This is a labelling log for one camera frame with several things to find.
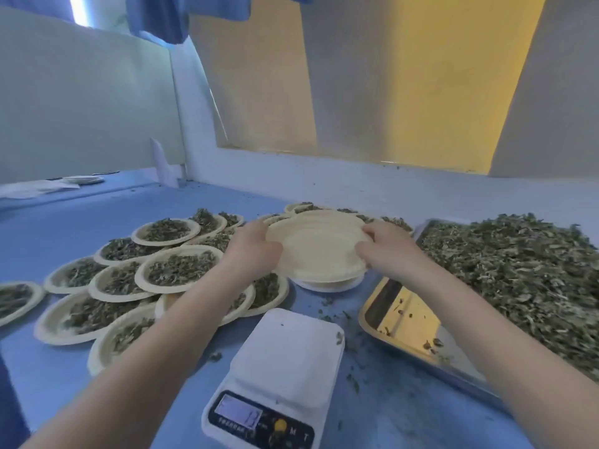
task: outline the yellow button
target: yellow button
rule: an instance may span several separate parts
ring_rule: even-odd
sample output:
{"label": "yellow button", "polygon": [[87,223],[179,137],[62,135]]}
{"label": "yellow button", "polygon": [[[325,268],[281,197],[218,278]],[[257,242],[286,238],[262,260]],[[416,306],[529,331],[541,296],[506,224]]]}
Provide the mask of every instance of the yellow button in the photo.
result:
{"label": "yellow button", "polygon": [[277,419],[274,423],[274,431],[275,432],[284,432],[287,430],[287,422],[284,419]]}

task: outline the blue tabletop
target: blue tabletop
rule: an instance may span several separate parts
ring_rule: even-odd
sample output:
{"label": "blue tabletop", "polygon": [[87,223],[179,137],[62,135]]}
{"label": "blue tabletop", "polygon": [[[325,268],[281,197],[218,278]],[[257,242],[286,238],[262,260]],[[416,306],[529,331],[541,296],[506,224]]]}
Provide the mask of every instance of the blue tabletop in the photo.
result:
{"label": "blue tabletop", "polygon": [[[198,207],[250,220],[281,212],[288,203],[197,182],[187,182],[181,189],[144,182],[115,190],[110,176],[98,185],[106,186],[106,192],[100,187],[94,195],[76,199],[4,210],[0,206],[0,282],[41,283],[56,267],[93,254],[109,239],[128,236],[146,222],[189,217]],[[531,448],[510,417],[392,355],[359,328],[358,311],[379,280],[370,272],[359,287],[334,295],[292,286],[285,301],[284,307],[313,317],[320,316],[321,309],[358,347],[357,353],[343,355],[321,447]],[[323,306],[328,296],[333,304]],[[86,362],[91,342],[52,347],[34,339],[36,318],[56,299],[47,297],[26,317],[0,328],[0,349],[31,430],[40,428],[90,381]],[[153,448],[221,447],[203,434],[201,413],[259,318],[240,318],[217,331],[207,353],[220,351],[221,361],[202,358],[167,414]],[[348,374],[358,379],[359,392],[346,380]]]}

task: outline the forearm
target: forearm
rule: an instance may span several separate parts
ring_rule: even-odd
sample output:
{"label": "forearm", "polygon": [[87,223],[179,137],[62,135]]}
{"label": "forearm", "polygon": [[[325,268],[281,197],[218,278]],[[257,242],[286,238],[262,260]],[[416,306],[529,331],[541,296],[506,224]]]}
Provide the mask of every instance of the forearm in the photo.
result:
{"label": "forearm", "polygon": [[250,283],[226,264],[213,268],[24,447],[149,447],[221,319]]}
{"label": "forearm", "polygon": [[599,387],[430,260],[407,279],[541,447],[596,447]]}

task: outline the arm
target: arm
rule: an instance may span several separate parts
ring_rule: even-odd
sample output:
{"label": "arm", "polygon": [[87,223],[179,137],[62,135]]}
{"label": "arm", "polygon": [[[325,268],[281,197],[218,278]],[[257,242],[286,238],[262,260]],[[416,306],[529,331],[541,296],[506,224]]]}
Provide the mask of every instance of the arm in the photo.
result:
{"label": "arm", "polygon": [[599,442],[599,386],[522,332],[391,224],[364,227],[356,251],[417,293],[487,377],[531,440],[553,449]]}
{"label": "arm", "polygon": [[265,234],[261,221],[241,228],[219,264],[22,447],[149,447],[233,301],[279,261]]}

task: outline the metal tray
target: metal tray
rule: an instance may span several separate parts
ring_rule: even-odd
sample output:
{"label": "metal tray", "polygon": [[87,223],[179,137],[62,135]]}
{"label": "metal tray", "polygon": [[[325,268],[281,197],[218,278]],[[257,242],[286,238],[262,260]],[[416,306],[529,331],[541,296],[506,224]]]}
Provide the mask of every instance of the metal tray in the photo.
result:
{"label": "metal tray", "polygon": [[[437,223],[465,223],[457,220],[428,219],[412,235],[421,243],[428,230]],[[438,317],[415,293],[399,282],[384,278],[374,289],[359,313],[362,329],[392,349],[425,368],[433,376],[476,399],[509,414],[503,401],[476,370]],[[433,339],[442,341],[436,347]],[[429,342],[435,354],[424,349]]]}

